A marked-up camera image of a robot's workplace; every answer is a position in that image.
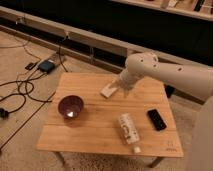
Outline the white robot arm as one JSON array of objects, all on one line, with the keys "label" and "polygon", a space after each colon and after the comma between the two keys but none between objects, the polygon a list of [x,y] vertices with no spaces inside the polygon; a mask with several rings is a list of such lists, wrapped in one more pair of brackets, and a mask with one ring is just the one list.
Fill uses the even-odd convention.
[{"label": "white robot arm", "polygon": [[185,171],[213,171],[213,67],[164,63],[152,52],[135,53],[127,57],[113,84],[131,90],[145,76],[204,101]]}]

